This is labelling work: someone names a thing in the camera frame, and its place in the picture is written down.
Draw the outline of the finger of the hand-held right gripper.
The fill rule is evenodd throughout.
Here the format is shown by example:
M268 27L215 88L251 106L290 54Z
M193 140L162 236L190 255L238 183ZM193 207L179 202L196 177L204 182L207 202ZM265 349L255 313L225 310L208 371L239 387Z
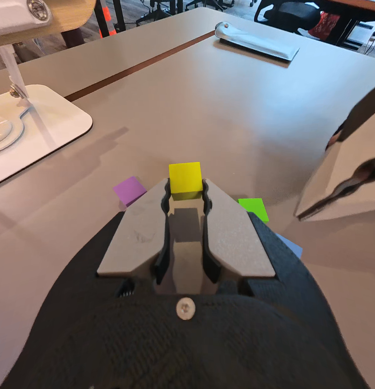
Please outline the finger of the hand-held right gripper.
M375 174L375 114L343 142L331 145L314 174ZM294 216L302 220L302 195Z
M375 211L375 174L314 174L302 191L302 220L326 221Z

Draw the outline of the silver metal clip plate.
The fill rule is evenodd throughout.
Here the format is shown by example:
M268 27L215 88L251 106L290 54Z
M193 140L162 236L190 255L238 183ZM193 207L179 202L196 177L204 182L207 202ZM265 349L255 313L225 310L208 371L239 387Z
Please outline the silver metal clip plate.
M262 38L238 29L229 22L219 22L215 26L215 36L226 44L258 52L285 62L292 62L300 50L298 46Z

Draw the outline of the yellow foam cube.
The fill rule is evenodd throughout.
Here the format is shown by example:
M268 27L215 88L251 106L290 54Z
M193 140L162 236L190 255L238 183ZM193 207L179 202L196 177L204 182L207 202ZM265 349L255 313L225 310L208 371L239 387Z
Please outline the yellow foam cube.
M174 201L201 197L203 179L200 162L169 164L171 196Z

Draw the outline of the red patterned bag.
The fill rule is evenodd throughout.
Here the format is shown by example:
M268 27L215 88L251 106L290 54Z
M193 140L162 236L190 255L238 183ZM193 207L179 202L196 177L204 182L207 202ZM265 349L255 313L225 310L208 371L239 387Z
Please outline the red patterned bag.
M326 41L339 19L339 15L322 11L320 21L315 27L308 30L308 34L321 41Z

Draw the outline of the white document holder stand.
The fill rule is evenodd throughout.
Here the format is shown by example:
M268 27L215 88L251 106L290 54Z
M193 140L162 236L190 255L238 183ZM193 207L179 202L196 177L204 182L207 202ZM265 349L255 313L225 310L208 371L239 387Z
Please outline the white document holder stand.
M10 80L0 94L0 183L87 133L89 114L45 85L25 85L14 44L81 27L96 1L0 0L0 56Z

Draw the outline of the green foam cube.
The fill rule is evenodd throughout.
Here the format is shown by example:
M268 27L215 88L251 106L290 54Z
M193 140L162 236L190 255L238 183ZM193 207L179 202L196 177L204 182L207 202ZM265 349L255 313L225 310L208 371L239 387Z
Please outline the green foam cube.
M269 217L262 198L239 198L238 203L246 211L254 213L264 223L269 222Z

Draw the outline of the black office chair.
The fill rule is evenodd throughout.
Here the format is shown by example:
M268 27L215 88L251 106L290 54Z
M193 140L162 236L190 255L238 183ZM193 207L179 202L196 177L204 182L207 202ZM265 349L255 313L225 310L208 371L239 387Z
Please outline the black office chair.
M265 11L264 21L258 21L262 9L272 5ZM318 25L321 12L306 1L262 0L254 16L254 22L264 24L290 33L298 33L298 29L310 30Z

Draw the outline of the orange traffic cone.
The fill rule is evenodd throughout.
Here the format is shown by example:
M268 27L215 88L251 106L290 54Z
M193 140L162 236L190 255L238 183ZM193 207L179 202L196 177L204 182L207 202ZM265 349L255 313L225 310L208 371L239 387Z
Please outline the orange traffic cone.
M110 36L116 35L117 32L116 32L116 29L115 29L114 24L112 22L112 17L111 17L109 8L107 7L107 5L103 5L103 4L101 4L101 7L102 7L103 16L104 16L106 24L107 24L107 30L108 30L109 35Z

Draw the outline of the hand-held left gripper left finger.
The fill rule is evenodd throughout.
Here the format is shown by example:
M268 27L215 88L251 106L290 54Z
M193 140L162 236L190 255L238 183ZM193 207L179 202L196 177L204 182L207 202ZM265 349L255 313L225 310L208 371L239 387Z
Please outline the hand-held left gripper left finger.
M140 277L160 285L170 265L170 179L129 206L97 269L101 277Z

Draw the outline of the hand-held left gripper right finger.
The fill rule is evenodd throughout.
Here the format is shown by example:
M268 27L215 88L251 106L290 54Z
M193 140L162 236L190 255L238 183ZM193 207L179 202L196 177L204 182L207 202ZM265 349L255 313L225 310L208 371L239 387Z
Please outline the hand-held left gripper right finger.
M274 278L274 267L248 212L209 179L203 179L203 269L216 284Z

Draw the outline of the purple foam cube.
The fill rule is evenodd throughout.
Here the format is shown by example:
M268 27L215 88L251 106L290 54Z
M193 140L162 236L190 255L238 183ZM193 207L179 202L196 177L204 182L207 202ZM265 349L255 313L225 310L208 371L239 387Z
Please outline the purple foam cube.
M132 205L147 192L135 176L131 176L114 186L113 191L125 207Z

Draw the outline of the blue foam cube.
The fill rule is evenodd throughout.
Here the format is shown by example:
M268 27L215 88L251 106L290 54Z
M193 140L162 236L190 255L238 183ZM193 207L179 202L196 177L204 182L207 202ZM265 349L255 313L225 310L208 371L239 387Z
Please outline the blue foam cube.
M297 244L295 244L294 242L288 240L287 238L284 238L283 236L279 235L276 233L276 235L278 236L279 239L281 239L289 249L292 250L292 252L299 258L301 259L301 256L302 256L302 252L303 252L303 249L302 247L298 246Z

